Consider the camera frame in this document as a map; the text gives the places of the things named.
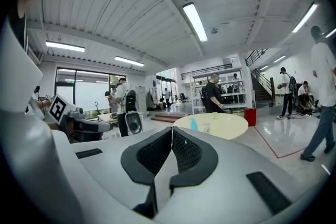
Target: white tile floor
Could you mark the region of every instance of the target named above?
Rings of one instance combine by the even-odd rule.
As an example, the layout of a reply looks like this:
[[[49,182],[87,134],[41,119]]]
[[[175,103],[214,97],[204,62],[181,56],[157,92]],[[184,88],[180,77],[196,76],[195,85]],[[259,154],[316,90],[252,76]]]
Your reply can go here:
[[[189,105],[176,105],[172,112],[188,112]],[[270,108],[271,113],[275,113],[275,108]],[[292,175],[303,188],[308,189],[328,178],[327,172],[323,169],[322,164],[332,171],[336,163],[336,148],[329,154],[323,152],[325,142],[322,142],[314,155],[316,160],[308,163],[300,160],[300,154],[308,145],[313,136],[319,120],[314,117],[304,117],[300,119],[276,119],[277,113],[266,116],[259,116],[257,125],[249,127],[245,134],[234,139],[235,142],[245,144],[256,152],[260,153],[285,171]],[[152,121],[150,117],[143,122],[143,130],[149,131],[158,127],[172,126],[172,123]],[[113,130],[104,134],[104,137],[116,138],[119,129],[115,127]],[[334,134],[336,134],[336,125],[334,125]],[[168,200],[170,191],[168,189],[169,179],[177,174],[176,158],[171,152],[164,166],[155,178],[155,186],[157,192],[157,203],[159,209]]]

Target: red line on floor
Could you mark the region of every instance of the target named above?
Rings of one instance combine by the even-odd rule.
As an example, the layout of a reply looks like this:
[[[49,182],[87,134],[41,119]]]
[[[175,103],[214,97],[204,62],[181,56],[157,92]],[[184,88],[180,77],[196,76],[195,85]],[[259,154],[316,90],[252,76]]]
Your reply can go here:
[[[303,149],[301,149],[301,150],[299,150],[299,151],[295,151],[295,152],[293,152],[293,153],[289,153],[289,154],[287,154],[287,155],[284,155],[284,156],[279,157],[279,156],[275,153],[275,151],[273,150],[273,148],[271,148],[271,146],[267,143],[267,141],[264,139],[263,135],[258,131],[258,129],[257,129],[255,126],[254,126],[254,129],[257,130],[258,134],[260,134],[261,138],[265,141],[265,143],[268,145],[268,147],[272,150],[272,152],[274,153],[274,155],[275,155],[278,159],[280,159],[280,158],[284,158],[284,157],[287,157],[287,156],[290,156],[290,155],[293,155],[293,154],[298,153],[298,152],[300,152],[300,151],[303,151],[303,150],[305,149],[305,147],[304,147]]]
[[[287,154],[287,155],[285,155],[285,156],[278,157],[278,159],[280,159],[280,158],[284,158],[284,157],[287,157],[287,156],[290,156],[290,155],[293,155],[293,154],[295,154],[295,153],[298,153],[298,152],[300,152],[300,151],[303,151],[304,149],[305,149],[305,147],[304,147],[303,149],[299,150],[299,151],[295,151],[295,152],[293,152],[293,153],[289,153],[289,154]]]
[[[267,143],[267,141],[264,139],[264,137],[262,136],[262,134],[258,131],[258,129],[257,129],[255,126],[254,126],[254,129],[257,130],[258,134],[260,134],[261,138],[265,141],[266,145],[268,145],[268,147],[272,150],[272,152],[274,153],[274,155],[275,155],[277,158],[279,158],[278,155],[277,155],[277,154],[275,153],[275,151],[273,150],[273,148],[271,148],[271,146]]]

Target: red bin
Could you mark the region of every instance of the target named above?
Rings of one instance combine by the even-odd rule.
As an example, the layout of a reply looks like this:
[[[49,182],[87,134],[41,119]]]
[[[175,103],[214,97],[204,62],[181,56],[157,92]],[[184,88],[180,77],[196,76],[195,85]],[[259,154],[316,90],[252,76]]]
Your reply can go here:
[[[256,126],[257,121],[257,110],[256,109],[245,109],[244,118],[248,122],[248,126]]]

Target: white corrugated ceiling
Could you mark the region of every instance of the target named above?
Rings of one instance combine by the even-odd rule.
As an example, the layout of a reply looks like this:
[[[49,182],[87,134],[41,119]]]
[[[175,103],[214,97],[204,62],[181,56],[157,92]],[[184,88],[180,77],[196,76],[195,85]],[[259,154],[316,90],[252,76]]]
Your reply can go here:
[[[237,48],[271,48],[284,40],[313,1],[322,0],[33,0],[27,12],[32,47],[48,59],[67,58],[154,73]],[[200,42],[182,6],[193,2],[208,36]],[[321,21],[334,13],[328,1]],[[211,34],[213,28],[218,33]],[[47,48],[46,40],[86,48]],[[140,61],[135,67],[115,56]]]

